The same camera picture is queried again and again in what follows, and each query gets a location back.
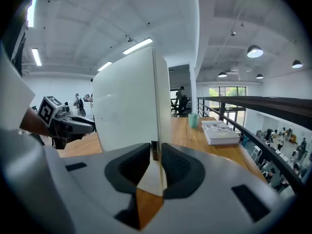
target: railing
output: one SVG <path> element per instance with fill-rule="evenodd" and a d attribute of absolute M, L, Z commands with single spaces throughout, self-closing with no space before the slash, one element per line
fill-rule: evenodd
<path fill-rule="evenodd" d="M 220 108 L 216 110 L 205 105 L 205 101 L 209 100 L 220 102 Z M 226 103 L 274 115 L 312 130 L 312 101 L 293 98 L 248 96 L 197 98 L 197 112 L 200 117 L 208 117 L 209 111 L 213 111 L 219 115 L 219 120 L 227 120 L 230 124 L 245 134 L 252 142 L 254 142 L 284 175 L 293 191 L 295 193 L 299 192 L 303 188 L 303 183 L 299 179 L 298 175 L 264 141 L 256 137 L 253 133 L 236 123 L 234 120 L 224 116 Z"/>

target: wooden table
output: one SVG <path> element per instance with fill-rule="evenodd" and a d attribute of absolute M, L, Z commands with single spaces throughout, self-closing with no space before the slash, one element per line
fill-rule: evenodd
<path fill-rule="evenodd" d="M 187 118 L 173 117 L 171 120 L 171 143 L 233 160 L 266 182 L 253 159 L 241 145 L 209 146 L 201 128 L 202 120 L 215 120 L 215 118 L 200 118 L 198 127 L 192 129 L 189 127 Z M 58 150 L 60 157 L 82 156 L 101 152 L 102 149 L 96 133 L 67 144 L 64 150 Z M 136 202 L 140 227 L 143 229 L 163 205 L 163 197 L 150 194 L 137 188 Z"/>

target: white ceiling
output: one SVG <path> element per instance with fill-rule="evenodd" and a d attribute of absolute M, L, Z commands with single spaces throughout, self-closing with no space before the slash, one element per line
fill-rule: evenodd
<path fill-rule="evenodd" d="M 202 60 L 196 63 L 201 67 L 197 80 L 207 72 L 216 79 L 218 71 L 233 68 L 252 70 L 252 80 L 255 72 L 276 62 L 285 46 L 303 38 L 282 0 L 210 0 L 208 5 L 212 13 L 207 24 L 200 25 L 205 36 L 199 38 L 205 42 Z M 194 63 L 197 7 L 196 0 L 37 0 L 35 27 L 27 31 L 24 70 L 95 75 L 101 65 L 124 57 L 122 51 L 148 37 L 169 67 Z M 203 10 L 202 6 L 200 16 L 207 15 Z M 236 36 L 230 36 L 231 29 Z M 128 43 L 128 37 L 135 41 Z M 252 44 L 264 55 L 248 58 Z M 32 48 L 38 48 L 42 67 L 35 65 Z"/>

